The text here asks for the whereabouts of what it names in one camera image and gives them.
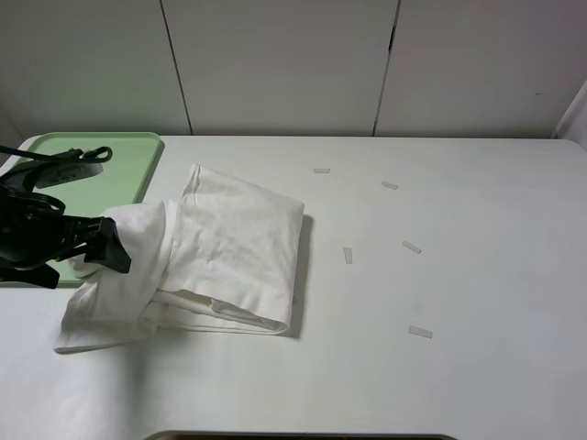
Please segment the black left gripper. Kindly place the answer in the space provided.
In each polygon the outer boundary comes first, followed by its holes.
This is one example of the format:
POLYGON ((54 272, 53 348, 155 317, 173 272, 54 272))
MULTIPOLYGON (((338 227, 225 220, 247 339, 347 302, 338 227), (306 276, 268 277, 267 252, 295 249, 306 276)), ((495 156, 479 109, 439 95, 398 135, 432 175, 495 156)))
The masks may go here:
POLYGON ((37 177, 34 171, 1 177, 1 281, 54 289, 60 273, 49 262, 80 255, 129 273, 131 257, 115 220, 65 215, 61 200, 33 191, 37 177))

